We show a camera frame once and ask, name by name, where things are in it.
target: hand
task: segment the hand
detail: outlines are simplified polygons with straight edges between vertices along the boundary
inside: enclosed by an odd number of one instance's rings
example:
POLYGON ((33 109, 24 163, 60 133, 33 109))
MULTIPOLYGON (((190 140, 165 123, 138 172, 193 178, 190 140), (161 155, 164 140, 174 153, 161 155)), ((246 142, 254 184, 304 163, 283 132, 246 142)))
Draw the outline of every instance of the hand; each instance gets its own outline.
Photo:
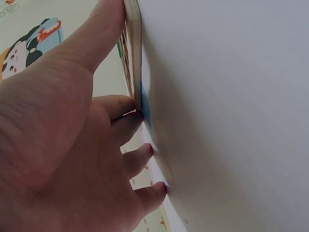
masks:
POLYGON ((92 99, 93 73, 124 26, 100 0, 67 40, 0 84, 0 231, 128 232, 163 202, 163 183, 132 190, 153 155, 122 155, 142 122, 125 96, 92 99))

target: finger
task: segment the finger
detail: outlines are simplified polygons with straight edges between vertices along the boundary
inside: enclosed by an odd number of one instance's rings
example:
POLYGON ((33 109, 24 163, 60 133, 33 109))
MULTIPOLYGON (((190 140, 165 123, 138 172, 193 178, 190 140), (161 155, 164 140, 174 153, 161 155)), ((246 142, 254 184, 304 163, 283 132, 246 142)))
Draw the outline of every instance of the finger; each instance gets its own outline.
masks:
POLYGON ((137 189, 134 192, 139 196, 144 206, 145 215, 159 208, 167 194, 166 186, 163 182, 158 182, 151 187, 137 189))
POLYGON ((112 123, 112 128, 118 138, 120 146, 130 141, 142 122, 142 114, 133 112, 112 123))
POLYGON ((100 0, 90 17, 54 51, 92 73, 116 45, 125 23, 123 0, 100 0))
POLYGON ((114 122, 135 109, 134 100, 122 95, 96 97, 92 99, 92 103, 99 107, 104 107, 111 122, 114 122))
POLYGON ((151 144, 144 144, 139 149, 124 154, 124 162, 129 179, 136 177, 154 155, 151 144))

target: colorful picture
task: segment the colorful picture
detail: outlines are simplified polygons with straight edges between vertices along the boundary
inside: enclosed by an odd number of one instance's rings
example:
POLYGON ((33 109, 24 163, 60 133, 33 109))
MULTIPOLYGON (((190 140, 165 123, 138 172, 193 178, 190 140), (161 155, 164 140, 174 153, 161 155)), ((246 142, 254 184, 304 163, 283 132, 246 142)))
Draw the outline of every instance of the colorful picture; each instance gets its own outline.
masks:
POLYGON ((62 41, 61 21, 58 18, 45 19, 0 55, 0 81, 23 71, 62 41))

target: book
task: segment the book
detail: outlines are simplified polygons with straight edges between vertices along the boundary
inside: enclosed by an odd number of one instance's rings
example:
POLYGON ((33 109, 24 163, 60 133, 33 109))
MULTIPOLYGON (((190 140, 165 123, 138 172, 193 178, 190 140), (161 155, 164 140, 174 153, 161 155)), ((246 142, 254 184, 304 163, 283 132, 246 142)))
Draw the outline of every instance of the book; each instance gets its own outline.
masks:
POLYGON ((126 23, 118 48, 129 95, 141 111, 141 14, 137 0, 124 0, 126 23))

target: fingernail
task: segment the fingernail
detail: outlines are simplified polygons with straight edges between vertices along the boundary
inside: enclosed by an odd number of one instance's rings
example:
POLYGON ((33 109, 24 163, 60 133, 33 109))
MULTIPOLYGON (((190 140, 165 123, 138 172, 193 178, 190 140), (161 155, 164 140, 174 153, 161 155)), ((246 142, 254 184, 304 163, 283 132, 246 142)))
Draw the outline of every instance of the fingernail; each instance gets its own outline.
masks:
POLYGON ((164 182, 157 182, 155 185, 154 185, 154 188, 156 188, 157 190, 162 190, 164 191, 165 193, 168 192, 167 188, 166 188, 166 185, 164 182))

